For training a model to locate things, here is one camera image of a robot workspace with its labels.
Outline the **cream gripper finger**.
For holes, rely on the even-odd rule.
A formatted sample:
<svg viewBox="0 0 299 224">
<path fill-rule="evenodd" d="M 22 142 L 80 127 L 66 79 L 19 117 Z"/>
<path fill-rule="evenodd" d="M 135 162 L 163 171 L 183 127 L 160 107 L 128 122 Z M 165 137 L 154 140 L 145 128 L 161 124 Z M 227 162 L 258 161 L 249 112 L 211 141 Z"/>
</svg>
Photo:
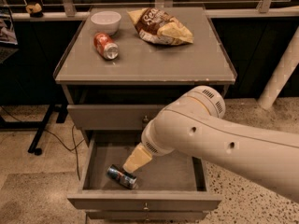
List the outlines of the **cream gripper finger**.
<svg viewBox="0 0 299 224">
<path fill-rule="evenodd" d="M 140 167 L 146 165 L 152 160 L 152 155 L 146 150 L 146 148 L 139 143 L 131 155 L 127 158 L 124 165 L 122 166 L 123 170 L 127 173 L 133 173 Z"/>
</svg>

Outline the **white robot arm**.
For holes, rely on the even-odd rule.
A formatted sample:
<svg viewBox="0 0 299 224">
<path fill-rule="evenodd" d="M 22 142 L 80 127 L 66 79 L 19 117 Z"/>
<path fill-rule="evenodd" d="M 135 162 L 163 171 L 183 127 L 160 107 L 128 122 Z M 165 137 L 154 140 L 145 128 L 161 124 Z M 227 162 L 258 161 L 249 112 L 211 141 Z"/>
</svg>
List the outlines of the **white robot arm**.
<svg viewBox="0 0 299 224">
<path fill-rule="evenodd" d="M 224 113 L 216 90 L 191 89 L 147 124 L 123 169 L 133 173 L 154 156 L 177 150 L 299 203 L 299 135 L 233 123 Z"/>
</svg>

